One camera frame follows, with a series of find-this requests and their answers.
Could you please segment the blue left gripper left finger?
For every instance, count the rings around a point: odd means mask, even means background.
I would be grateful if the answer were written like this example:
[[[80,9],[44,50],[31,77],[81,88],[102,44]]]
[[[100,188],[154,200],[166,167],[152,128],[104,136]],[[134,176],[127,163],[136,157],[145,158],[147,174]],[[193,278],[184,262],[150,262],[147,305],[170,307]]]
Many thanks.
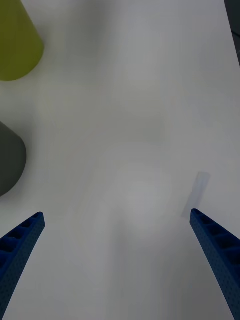
[[[45,226],[44,214],[37,212],[0,239],[0,319]]]

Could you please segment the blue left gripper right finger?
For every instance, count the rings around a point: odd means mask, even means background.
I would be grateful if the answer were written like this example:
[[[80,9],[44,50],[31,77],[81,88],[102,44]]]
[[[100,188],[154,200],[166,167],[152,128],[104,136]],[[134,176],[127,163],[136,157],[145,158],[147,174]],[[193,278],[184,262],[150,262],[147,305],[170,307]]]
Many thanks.
[[[198,209],[189,223],[235,320],[240,320],[240,240]]]

